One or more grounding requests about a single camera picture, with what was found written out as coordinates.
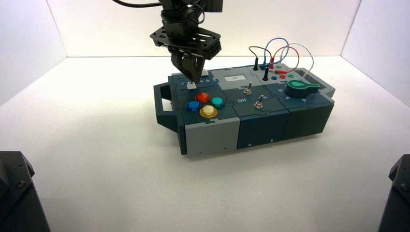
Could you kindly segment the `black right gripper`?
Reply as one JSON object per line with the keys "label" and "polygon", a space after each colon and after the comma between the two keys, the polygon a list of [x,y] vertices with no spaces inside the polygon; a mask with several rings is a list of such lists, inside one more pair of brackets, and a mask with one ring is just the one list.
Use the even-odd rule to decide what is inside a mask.
{"label": "black right gripper", "polygon": [[150,38],[156,46],[167,48],[173,65],[192,82],[200,81],[204,59],[211,60],[221,51],[220,35],[203,28],[196,28],[187,40],[170,39],[163,27]]}

